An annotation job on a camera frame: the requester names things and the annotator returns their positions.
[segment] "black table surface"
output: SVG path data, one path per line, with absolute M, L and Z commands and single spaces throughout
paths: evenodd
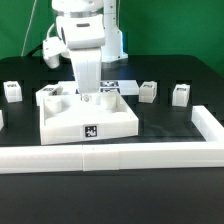
M 0 61 L 0 109 L 5 126 L 0 146 L 40 145 L 35 92 L 73 80 L 64 61 L 50 70 L 39 57 Z M 88 144 L 204 141 L 191 123 L 194 105 L 204 105 L 223 124 L 224 78 L 195 57 L 130 56 L 104 65 L 102 80 L 156 81 L 153 104 L 124 97 L 139 118 L 135 137 Z M 3 82 L 18 81 L 23 102 L 7 103 Z M 186 108 L 172 107 L 176 84 L 190 84 Z M 224 223 L 224 169 L 148 169 L 0 176 L 0 223 Z

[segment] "tag on block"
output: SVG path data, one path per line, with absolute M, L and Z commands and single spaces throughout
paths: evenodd
M 152 103 L 157 94 L 156 82 L 143 82 L 139 89 L 139 102 Z
M 8 103 L 22 101 L 21 87 L 17 81 L 4 82 L 5 97 Z
M 190 85 L 176 85 L 173 91 L 172 106 L 186 107 L 190 95 Z

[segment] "white cube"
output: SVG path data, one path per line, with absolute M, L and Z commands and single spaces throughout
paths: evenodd
M 156 82 L 143 82 L 139 89 L 139 102 L 152 103 L 157 94 Z
M 8 103 L 22 101 L 21 87 L 17 81 L 4 82 L 4 91 Z
M 40 106 L 41 97 L 59 95 L 61 91 L 62 91 L 61 87 L 57 84 L 47 85 L 44 88 L 40 89 L 39 91 L 36 92 L 37 106 Z
M 61 95 L 75 95 L 77 93 L 78 84 L 76 81 L 59 81 L 58 85 L 62 88 Z
M 3 117 L 2 117 L 2 111 L 0 110 L 0 131 L 2 130 L 4 126 Z
M 186 107 L 190 95 L 190 85 L 176 85 L 173 91 L 173 106 Z

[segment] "small white block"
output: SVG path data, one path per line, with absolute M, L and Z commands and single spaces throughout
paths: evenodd
M 8 103 L 22 101 L 21 87 L 17 81 L 4 82 L 4 91 Z
M 40 106 L 40 98 L 45 96 L 59 95 L 62 89 L 59 85 L 47 85 L 44 88 L 36 92 L 37 106 Z
M 190 95 L 190 85 L 176 85 L 173 91 L 172 106 L 186 107 Z
M 136 80 L 119 80 L 118 84 L 122 96 L 139 95 L 139 87 Z
M 61 95 L 74 95 L 78 89 L 76 81 L 59 81 L 58 85 L 62 88 Z
M 139 102 L 152 103 L 157 94 L 156 82 L 144 82 L 139 89 Z
M 3 117 L 2 117 L 2 111 L 0 110 L 0 131 L 2 130 L 4 126 Z
M 122 96 L 139 95 L 136 80 L 105 80 L 100 82 L 100 92 L 118 91 Z

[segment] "white foam barrier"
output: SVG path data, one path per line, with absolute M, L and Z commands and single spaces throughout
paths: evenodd
M 224 128 L 204 106 L 193 106 L 191 121 L 206 141 L 224 142 Z
M 0 148 L 0 173 L 224 167 L 220 142 Z

